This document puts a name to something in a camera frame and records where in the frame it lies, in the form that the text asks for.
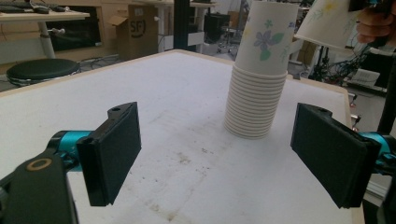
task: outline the stool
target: stool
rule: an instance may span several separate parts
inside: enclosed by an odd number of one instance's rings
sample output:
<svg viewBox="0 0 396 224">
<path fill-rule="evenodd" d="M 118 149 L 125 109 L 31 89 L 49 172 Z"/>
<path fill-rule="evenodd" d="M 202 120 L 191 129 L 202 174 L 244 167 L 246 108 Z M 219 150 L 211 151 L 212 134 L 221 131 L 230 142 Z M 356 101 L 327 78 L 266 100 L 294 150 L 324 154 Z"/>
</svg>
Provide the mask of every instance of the stool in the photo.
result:
<svg viewBox="0 0 396 224">
<path fill-rule="evenodd" d="M 10 83 L 23 87 L 79 71 L 79 64 L 66 59 L 39 59 L 18 63 L 7 70 Z"/>
</svg>

